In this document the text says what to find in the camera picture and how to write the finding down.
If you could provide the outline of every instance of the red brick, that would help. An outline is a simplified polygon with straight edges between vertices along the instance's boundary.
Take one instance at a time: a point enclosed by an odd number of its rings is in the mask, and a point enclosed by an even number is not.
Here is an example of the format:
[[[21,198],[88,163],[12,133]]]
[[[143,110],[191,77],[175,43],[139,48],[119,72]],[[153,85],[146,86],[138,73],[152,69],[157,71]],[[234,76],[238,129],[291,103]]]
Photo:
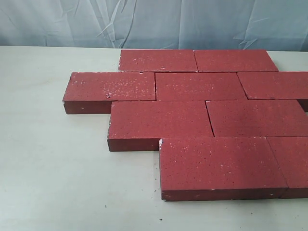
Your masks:
[[[268,141],[289,187],[282,198],[308,198],[308,137],[271,137]]]
[[[239,72],[251,100],[298,100],[308,111],[308,72]]]
[[[265,137],[162,139],[162,199],[278,198],[287,185]]]
[[[154,73],[72,73],[63,102],[67,114],[104,114],[112,101],[155,98]]]
[[[308,117],[296,100],[206,102],[216,137],[308,136]]]
[[[113,102],[110,151],[155,151],[169,137],[213,137],[205,102]]]
[[[247,100],[236,73],[157,73],[160,101]]]
[[[193,50],[122,50],[119,71],[198,72]]]
[[[278,71],[266,50],[194,51],[199,72]]]

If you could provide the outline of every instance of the brick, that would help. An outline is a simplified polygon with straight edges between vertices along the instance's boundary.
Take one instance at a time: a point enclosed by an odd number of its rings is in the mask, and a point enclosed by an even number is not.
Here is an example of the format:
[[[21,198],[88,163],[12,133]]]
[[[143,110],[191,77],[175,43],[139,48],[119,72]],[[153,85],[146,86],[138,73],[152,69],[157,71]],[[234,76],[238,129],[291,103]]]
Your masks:
[[[308,137],[270,137],[268,141],[288,184],[282,198],[308,198]]]
[[[251,100],[297,100],[308,112],[308,72],[239,72]]]
[[[193,50],[122,50],[119,71],[198,72]]]
[[[155,99],[154,73],[72,73],[63,102],[67,114],[105,114],[113,101]]]
[[[194,51],[199,72],[278,71],[266,50]]]
[[[247,100],[236,73],[157,73],[160,101]]]
[[[169,137],[213,137],[205,102],[113,102],[110,151],[156,151]]]
[[[308,136],[308,117],[296,100],[206,102],[215,137]]]
[[[162,139],[162,199],[278,198],[287,184],[265,137]]]

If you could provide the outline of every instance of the white backdrop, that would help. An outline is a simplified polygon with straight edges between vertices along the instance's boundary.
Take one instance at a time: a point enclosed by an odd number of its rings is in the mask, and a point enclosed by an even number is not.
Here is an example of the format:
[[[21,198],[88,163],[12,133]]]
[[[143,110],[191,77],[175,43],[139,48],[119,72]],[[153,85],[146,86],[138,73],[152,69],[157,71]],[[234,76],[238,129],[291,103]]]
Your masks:
[[[0,45],[308,51],[308,0],[0,0]]]

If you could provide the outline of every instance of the table surface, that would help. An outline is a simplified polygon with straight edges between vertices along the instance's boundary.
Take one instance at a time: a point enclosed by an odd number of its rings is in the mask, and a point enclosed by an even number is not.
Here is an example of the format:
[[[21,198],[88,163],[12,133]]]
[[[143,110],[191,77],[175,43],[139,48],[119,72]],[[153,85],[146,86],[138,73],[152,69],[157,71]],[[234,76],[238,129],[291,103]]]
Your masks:
[[[308,52],[270,51],[280,71]],[[158,152],[110,153],[110,115],[66,115],[71,72],[115,72],[119,49],[0,47],[0,230],[308,230],[308,199],[165,202]]]

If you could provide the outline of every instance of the red paver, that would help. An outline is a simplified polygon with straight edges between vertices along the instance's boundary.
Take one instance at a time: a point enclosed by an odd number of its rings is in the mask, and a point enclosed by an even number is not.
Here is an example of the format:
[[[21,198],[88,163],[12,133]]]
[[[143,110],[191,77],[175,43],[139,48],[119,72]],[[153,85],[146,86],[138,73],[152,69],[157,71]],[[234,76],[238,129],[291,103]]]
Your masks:
[[[162,199],[278,198],[287,184],[265,137],[162,139]]]
[[[63,102],[67,114],[104,114],[112,101],[155,98],[154,73],[72,73]]]
[[[308,72],[239,72],[251,100],[298,100],[308,111]]]
[[[216,137],[308,136],[308,117],[296,100],[206,102]]]
[[[193,50],[122,50],[119,71],[198,72]]]
[[[194,51],[199,72],[278,71],[266,50]]]
[[[157,73],[160,101],[247,100],[236,73]]]
[[[110,151],[155,151],[164,137],[213,137],[205,102],[113,102]]]
[[[282,198],[308,198],[308,137],[270,137],[268,141],[289,187]]]

